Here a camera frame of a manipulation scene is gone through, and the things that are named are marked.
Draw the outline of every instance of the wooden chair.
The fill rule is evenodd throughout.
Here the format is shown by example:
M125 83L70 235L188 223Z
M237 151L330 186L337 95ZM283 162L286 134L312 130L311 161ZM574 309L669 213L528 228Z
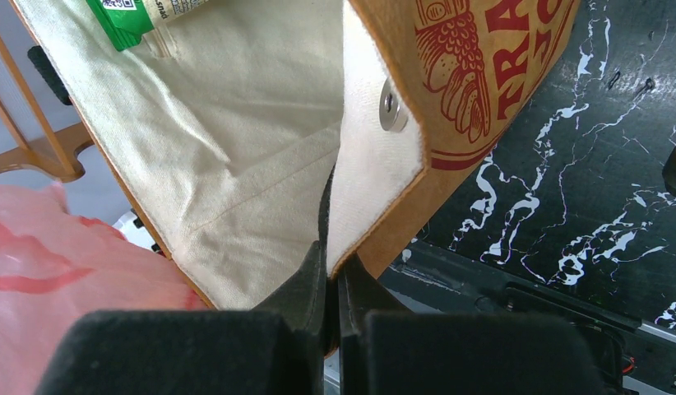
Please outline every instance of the wooden chair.
M35 140L25 138L0 100L0 119L16 142L16 148L0 154L0 173L33 169L65 183L80 178L84 174L84 167L76 156L93 144L86 127L83 123L78 123L57 132L53 131L1 37L0 58L6 64L43 133L41 138Z

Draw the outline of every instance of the black marble surface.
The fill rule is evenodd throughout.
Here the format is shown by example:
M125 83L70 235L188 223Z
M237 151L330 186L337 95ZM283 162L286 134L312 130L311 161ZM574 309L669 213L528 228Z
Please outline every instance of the black marble surface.
M675 145L676 0L584 0L563 57L417 238L676 331Z

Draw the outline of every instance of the pink plastic bag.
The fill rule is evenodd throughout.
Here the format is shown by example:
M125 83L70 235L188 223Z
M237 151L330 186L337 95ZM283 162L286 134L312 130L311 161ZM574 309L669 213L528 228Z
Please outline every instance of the pink plastic bag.
M0 394L33 393L63 334L97 309L200 309L175 265L70 216L64 190L0 186Z

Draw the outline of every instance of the green package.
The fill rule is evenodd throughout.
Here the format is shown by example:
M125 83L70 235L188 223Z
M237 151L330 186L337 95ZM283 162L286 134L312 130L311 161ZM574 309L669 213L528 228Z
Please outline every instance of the green package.
M207 0L86 0L118 51L141 42L142 35Z

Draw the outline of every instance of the red fish illustration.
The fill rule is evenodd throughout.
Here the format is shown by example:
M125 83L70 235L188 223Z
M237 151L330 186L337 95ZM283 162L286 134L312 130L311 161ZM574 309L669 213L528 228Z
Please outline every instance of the red fish illustration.
M425 86L442 92L442 115L470 143L490 132L484 56L469 0L418 0L415 34Z

